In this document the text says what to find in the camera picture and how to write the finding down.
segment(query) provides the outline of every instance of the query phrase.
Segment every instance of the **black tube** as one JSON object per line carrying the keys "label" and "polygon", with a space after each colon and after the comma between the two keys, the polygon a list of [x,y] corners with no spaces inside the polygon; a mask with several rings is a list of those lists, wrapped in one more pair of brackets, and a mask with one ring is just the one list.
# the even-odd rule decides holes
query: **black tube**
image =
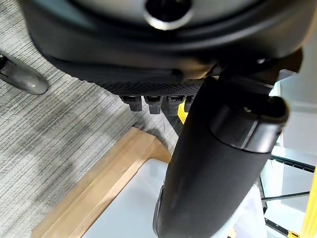
{"label": "black tube", "polygon": [[[247,151],[248,143],[244,143],[245,149],[228,145],[228,133],[222,142],[211,132],[211,121],[218,117],[223,100],[234,102],[232,96],[230,91],[221,91],[216,80],[207,79],[193,102],[168,166],[154,218],[160,238],[210,238],[237,209],[270,157],[280,129],[274,131],[274,139],[269,136],[272,142],[265,153]],[[286,122],[288,113],[284,110],[286,115],[279,115],[276,121],[270,119],[273,125]],[[249,119],[241,127],[248,128]],[[237,133],[241,130],[231,132],[233,138],[244,136],[244,132]],[[253,136],[248,135],[251,145]]]}

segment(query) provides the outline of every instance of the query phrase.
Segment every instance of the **black plastic housing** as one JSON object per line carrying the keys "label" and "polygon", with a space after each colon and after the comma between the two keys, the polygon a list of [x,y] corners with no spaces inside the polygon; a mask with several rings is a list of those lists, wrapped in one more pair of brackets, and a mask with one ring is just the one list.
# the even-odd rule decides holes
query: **black plastic housing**
{"label": "black plastic housing", "polygon": [[[166,32],[100,17],[72,1],[19,2],[39,51],[61,70],[105,88],[183,83],[219,62],[286,56],[300,48],[316,9],[316,0],[266,0],[218,22]],[[116,87],[112,92],[119,94]]]}

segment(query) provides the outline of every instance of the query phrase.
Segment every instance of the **carpet floor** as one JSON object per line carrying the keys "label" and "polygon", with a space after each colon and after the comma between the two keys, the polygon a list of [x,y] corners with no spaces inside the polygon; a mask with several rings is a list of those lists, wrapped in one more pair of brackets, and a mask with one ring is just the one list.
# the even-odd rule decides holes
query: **carpet floor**
{"label": "carpet floor", "polygon": [[19,6],[0,0],[0,52],[49,81],[42,96],[0,80],[0,237],[31,230],[131,127],[157,136],[170,152],[177,134],[143,104],[133,113],[118,96],[82,82],[47,62],[33,46]]}

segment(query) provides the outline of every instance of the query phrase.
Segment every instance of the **gray carpet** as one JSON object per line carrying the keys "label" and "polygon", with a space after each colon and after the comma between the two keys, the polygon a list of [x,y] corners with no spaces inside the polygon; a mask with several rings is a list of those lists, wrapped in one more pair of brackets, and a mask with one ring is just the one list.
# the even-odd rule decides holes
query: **gray carpet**
{"label": "gray carpet", "polygon": [[163,114],[132,113],[118,96],[57,70],[34,48],[17,3],[0,1],[0,52],[51,84],[32,96],[0,80],[0,237],[26,238],[131,127],[172,152],[177,135]]}

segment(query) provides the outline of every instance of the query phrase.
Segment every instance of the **round hole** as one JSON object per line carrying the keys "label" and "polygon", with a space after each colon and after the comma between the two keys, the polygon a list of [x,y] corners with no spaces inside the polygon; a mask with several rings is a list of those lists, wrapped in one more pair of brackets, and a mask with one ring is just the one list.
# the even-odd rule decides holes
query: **round hole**
{"label": "round hole", "polygon": [[159,30],[174,30],[191,18],[190,0],[148,0],[144,17],[149,25]]}

